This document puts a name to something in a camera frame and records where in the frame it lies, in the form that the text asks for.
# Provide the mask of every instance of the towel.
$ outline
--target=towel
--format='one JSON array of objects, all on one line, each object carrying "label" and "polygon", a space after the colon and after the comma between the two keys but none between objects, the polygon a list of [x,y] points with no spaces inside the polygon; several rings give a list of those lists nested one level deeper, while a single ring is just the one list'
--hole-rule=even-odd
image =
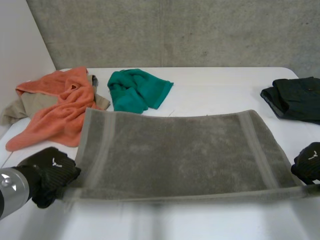
[{"label": "towel", "polygon": [[173,83],[140,69],[115,71],[108,82],[115,111],[141,114],[158,109]]},{"label": "towel", "polygon": [[68,201],[268,201],[312,193],[253,110],[151,117],[88,108],[75,162],[81,174],[66,189]]},{"label": "towel", "polygon": [[[94,75],[88,75],[89,83],[93,85],[94,92],[98,80]],[[95,103],[102,109],[106,110],[110,102],[104,97],[95,93]],[[23,118],[33,118],[34,115],[41,109],[51,107],[58,102],[57,96],[50,96],[43,93],[24,92],[19,98],[8,105],[1,113],[0,125],[14,124]]]},{"label": "towel", "polygon": [[16,87],[18,95],[24,92],[42,93],[58,98],[57,104],[38,111],[26,129],[6,144],[8,151],[50,140],[69,147],[80,141],[86,108],[98,109],[94,101],[94,88],[87,80],[87,69],[77,67],[68,71],[55,71],[37,81]]}]

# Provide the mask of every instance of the wrinkled fabric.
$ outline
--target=wrinkled fabric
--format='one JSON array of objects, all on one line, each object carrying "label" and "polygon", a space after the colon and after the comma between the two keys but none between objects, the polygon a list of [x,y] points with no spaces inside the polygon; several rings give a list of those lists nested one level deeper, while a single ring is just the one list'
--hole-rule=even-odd
[{"label": "wrinkled fabric", "polygon": [[115,111],[141,114],[148,108],[158,109],[173,83],[140,69],[115,71],[108,87]]},{"label": "wrinkled fabric", "polygon": [[26,129],[6,144],[8,151],[50,140],[68,147],[80,141],[86,108],[99,109],[94,101],[94,88],[87,79],[87,69],[77,67],[55,71],[37,81],[24,82],[16,87],[24,92],[42,93],[57,97],[57,104],[38,111]]},{"label": "wrinkled fabric", "polygon": [[[94,92],[97,91],[96,86],[98,80],[94,75],[88,75],[89,83],[92,83]],[[95,93],[95,103],[102,109],[106,110],[110,101]],[[17,100],[13,101],[1,113],[0,125],[14,124],[23,118],[33,118],[41,109],[49,108],[58,102],[57,96],[50,96],[43,93],[24,92]]]}]

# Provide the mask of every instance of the folded towel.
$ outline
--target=folded towel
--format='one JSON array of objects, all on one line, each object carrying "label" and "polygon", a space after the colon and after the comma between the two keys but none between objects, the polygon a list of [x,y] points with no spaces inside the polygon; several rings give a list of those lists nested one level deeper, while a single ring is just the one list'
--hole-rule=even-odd
[{"label": "folded towel", "polygon": [[320,79],[277,79],[261,97],[280,119],[320,124]]},{"label": "folded towel", "polygon": [[[97,78],[94,75],[88,75],[89,83],[93,85],[96,92]],[[95,94],[95,104],[103,110],[106,110],[110,102],[104,97]],[[14,124],[23,118],[33,118],[41,109],[55,105],[58,102],[57,96],[50,96],[43,93],[24,92],[17,100],[8,105],[0,116],[0,125]]]},{"label": "folded towel", "polygon": [[115,71],[108,82],[115,111],[141,114],[158,109],[173,83],[140,69]]},{"label": "folded towel", "polygon": [[57,104],[38,111],[26,129],[6,144],[8,151],[16,151],[44,140],[69,147],[80,141],[86,108],[98,109],[94,88],[87,79],[87,69],[77,67],[55,71],[37,81],[16,87],[18,95],[24,92],[42,93],[58,98]]}]

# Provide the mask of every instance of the black glove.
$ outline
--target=black glove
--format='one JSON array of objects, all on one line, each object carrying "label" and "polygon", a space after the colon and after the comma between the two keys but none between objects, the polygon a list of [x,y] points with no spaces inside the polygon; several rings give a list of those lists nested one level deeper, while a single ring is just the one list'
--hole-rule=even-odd
[{"label": "black glove", "polygon": [[320,180],[320,142],[313,142],[294,159],[291,172],[307,185]]},{"label": "black glove", "polygon": [[81,172],[75,161],[55,147],[37,152],[20,162],[17,167],[33,167],[40,176],[37,190],[32,193],[32,201],[41,209],[49,207],[55,201],[58,192],[75,180]]}]

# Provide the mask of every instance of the gray towel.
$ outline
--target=gray towel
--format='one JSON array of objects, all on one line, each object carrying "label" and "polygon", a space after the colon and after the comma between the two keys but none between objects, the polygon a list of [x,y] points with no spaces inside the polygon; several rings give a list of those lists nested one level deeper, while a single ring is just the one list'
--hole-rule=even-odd
[{"label": "gray towel", "polygon": [[82,172],[65,200],[246,201],[318,192],[291,174],[253,110],[151,117],[88,108],[75,162]]}]

